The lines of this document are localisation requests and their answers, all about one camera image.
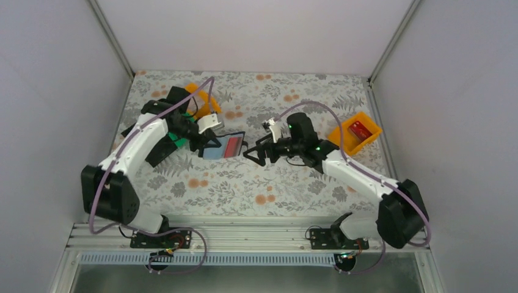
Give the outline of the black leather card holder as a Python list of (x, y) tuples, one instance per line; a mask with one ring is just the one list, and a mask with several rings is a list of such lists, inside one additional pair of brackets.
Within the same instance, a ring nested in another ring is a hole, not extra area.
[(220, 143), (222, 144), (222, 146), (219, 148), (205, 148), (204, 150), (199, 151), (198, 157), (200, 157), (204, 160), (225, 159), (225, 158), (223, 158), (223, 155), (224, 155), (224, 151), (226, 149), (227, 141), (230, 137), (234, 137), (234, 136), (243, 138), (241, 151), (239, 152), (239, 155), (240, 155), (243, 151), (243, 148), (248, 149), (248, 143), (245, 141), (246, 133), (244, 131), (229, 133), (229, 134), (222, 135), (222, 136), (217, 136), (217, 138), (220, 141)]

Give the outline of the red card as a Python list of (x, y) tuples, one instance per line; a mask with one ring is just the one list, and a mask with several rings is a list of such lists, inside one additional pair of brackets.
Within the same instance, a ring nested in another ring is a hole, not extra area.
[(227, 141), (226, 149), (224, 151), (223, 158), (230, 158), (239, 155), (242, 146), (242, 137), (230, 137)]

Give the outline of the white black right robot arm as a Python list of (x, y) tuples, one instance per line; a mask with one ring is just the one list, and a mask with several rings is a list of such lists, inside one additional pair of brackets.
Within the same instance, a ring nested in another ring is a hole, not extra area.
[(381, 176), (345, 156), (339, 146), (320, 139), (311, 119), (302, 112), (288, 116), (289, 137), (283, 137), (274, 119), (263, 122), (269, 134), (243, 152), (260, 166), (281, 157), (299, 157), (306, 167), (352, 187), (376, 208), (376, 215), (345, 213), (331, 226), (331, 241), (346, 248), (360, 238), (380, 238), (393, 248), (403, 248), (425, 227), (429, 217), (417, 185)]

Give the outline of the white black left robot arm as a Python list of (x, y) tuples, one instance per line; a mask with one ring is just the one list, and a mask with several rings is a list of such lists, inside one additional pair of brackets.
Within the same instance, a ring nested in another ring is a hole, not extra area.
[(95, 218), (100, 217), (140, 231), (154, 247), (168, 243), (167, 217), (143, 207), (132, 182), (146, 159), (157, 156), (158, 147), (172, 141), (171, 134), (186, 139), (192, 152), (221, 146), (214, 129), (222, 121), (210, 102), (188, 114), (189, 102), (199, 93), (201, 89), (172, 87), (166, 99), (146, 102), (122, 143), (99, 164), (83, 168), (82, 200), (92, 234), (101, 232), (94, 228)]

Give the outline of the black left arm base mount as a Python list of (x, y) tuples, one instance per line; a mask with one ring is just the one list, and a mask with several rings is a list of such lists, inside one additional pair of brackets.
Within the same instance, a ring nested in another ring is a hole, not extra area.
[(192, 232), (187, 230), (176, 231), (165, 236), (147, 236), (142, 233), (133, 233), (131, 237), (131, 248), (146, 249), (189, 249), (191, 245)]

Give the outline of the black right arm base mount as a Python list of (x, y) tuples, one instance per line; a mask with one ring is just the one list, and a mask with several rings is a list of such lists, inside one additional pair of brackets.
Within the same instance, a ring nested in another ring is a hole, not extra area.
[(367, 250), (370, 245), (365, 239), (348, 239), (340, 229), (310, 226), (305, 232), (312, 250)]

